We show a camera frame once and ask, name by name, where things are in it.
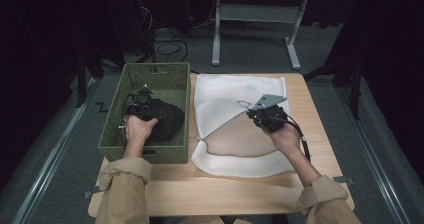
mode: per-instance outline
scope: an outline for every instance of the sleeve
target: sleeve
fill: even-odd
[[[306,223],[361,223],[346,203],[347,192],[332,179],[321,176],[303,189],[297,202]]]
[[[142,158],[124,158],[109,163],[100,173],[100,190],[105,191],[96,223],[149,223],[145,185],[151,165]]]

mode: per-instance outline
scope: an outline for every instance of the green basket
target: green basket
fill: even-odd
[[[189,63],[126,64],[100,138],[99,150],[110,162],[122,158],[124,149],[119,129],[122,105],[127,94],[136,92],[145,84],[154,92],[152,98],[176,105],[184,111],[185,119],[170,140],[150,142],[144,146],[143,158],[152,164],[187,163],[191,90]]]

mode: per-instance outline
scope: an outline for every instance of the gray floor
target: gray floor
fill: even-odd
[[[290,32],[286,25],[271,29],[259,29],[264,25],[251,24],[238,36],[222,37],[221,65],[212,67],[212,33],[193,32],[186,36],[173,31],[175,37],[186,41],[188,55],[185,61],[198,73],[290,73],[294,72],[289,64],[287,52],[283,46],[284,33]],[[317,25],[301,27],[295,47],[302,65],[299,71],[306,74],[324,64],[340,27],[320,29]],[[237,33],[237,29],[225,29],[224,33]],[[160,36],[165,40],[168,34]],[[175,46],[163,46],[162,50]],[[184,51],[169,57],[157,54],[157,61],[180,61]],[[65,155],[45,191],[38,208],[31,213],[30,223],[93,223],[87,209],[89,199],[84,194],[91,191],[102,156],[97,144],[106,119],[106,112],[99,112],[100,105],[108,109],[120,73],[106,69],[106,75],[98,80],[93,95],[86,102],[86,109],[73,130],[67,144]],[[355,213],[363,223],[396,223],[380,186],[370,168],[362,147],[361,139],[346,111],[340,91],[331,84],[331,77],[320,76],[308,83],[312,98],[324,124],[342,172],[352,178],[349,185],[355,201]],[[375,147],[376,154],[387,173],[393,189],[409,217],[410,223],[424,220],[424,191],[416,174],[406,161],[397,143],[387,127],[384,117],[373,101],[372,94],[362,81],[360,98],[360,124],[364,127],[369,141]],[[45,131],[29,150],[13,177],[0,196],[0,223],[10,223],[22,205],[31,186],[37,179],[50,151],[58,144],[72,115],[76,111],[76,92],[67,104],[51,120]],[[290,223],[304,223],[300,215],[289,215]]]

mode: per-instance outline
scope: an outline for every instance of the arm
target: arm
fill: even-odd
[[[148,223],[145,185],[151,165],[141,158],[144,144],[157,119],[144,122],[130,116],[125,122],[128,144],[124,158],[100,173],[100,190],[105,190],[96,223]]]
[[[293,126],[284,125],[276,132],[265,133],[287,157],[305,187],[297,207],[307,216],[306,223],[360,223],[346,203],[346,191],[330,178],[321,176],[303,155],[299,134]]]

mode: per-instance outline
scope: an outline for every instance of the folded garment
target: folded garment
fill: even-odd
[[[198,76],[194,108],[201,141],[192,160],[199,169],[238,177],[265,177],[293,170],[245,113],[264,94],[287,97],[284,78]],[[278,105],[290,114],[288,101]]]

